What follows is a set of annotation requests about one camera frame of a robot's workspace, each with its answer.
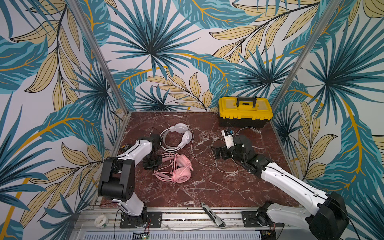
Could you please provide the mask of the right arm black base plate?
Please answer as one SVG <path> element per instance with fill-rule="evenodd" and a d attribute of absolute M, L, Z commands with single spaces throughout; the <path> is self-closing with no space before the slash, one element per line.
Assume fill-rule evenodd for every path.
<path fill-rule="evenodd" d="M 272 222 L 266 213 L 259 213 L 258 211 L 243 211 L 241 212 L 241 215 L 245 228 L 273 228 L 283 227 L 285 225 L 282 223 Z"/>

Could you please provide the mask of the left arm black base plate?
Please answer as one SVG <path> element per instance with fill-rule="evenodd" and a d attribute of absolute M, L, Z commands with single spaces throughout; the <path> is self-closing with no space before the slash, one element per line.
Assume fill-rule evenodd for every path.
<path fill-rule="evenodd" d="M 159 229 L 162 225 L 162 212 L 143 212 L 140 216 L 129 216 L 121 214 L 121 229 L 134 229 L 149 227 L 150 229 Z"/>

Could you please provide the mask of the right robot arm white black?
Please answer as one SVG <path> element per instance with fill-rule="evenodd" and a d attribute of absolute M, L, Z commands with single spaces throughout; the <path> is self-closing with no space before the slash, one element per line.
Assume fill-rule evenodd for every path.
<path fill-rule="evenodd" d="M 301 206 L 288 207 L 272 201 L 258 208 L 256 222 L 263 227 L 292 225 L 309 231 L 318 240 L 338 240 L 350 223 L 344 198 L 319 190 L 281 168 L 270 158 L 257 154 L 244 135 L 226 135 L 225 144 L 212 146 L 216 159 L 232 159 L 249 174 L 282 190 Z"/>

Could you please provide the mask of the pink headphones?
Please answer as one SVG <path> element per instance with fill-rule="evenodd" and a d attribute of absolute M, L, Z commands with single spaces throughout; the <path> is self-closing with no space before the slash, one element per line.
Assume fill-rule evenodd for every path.
<path fill-rule="evenodd" d="M 191 178 L 192 163 L 185 155 L 175 153 L 162 154 L 162 162 L 170 162 L 167 166 L 154 170 L 153 175 L 163 182 L 185 183 Z"/>

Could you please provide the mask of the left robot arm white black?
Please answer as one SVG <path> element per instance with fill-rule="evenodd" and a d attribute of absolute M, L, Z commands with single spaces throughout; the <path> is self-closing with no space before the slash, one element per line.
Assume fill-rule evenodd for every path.
<path fill-rule="evenodd" d="M 106 158 L 99 180 L 98 195 L 118 203 L 125 214 L 140 216 L 145 204 L 135 193 L 135 167 L 144 158 L 155 154 L 160 146 L 161 136 L 151 134 L 136 140 L 121 155 Z"/>

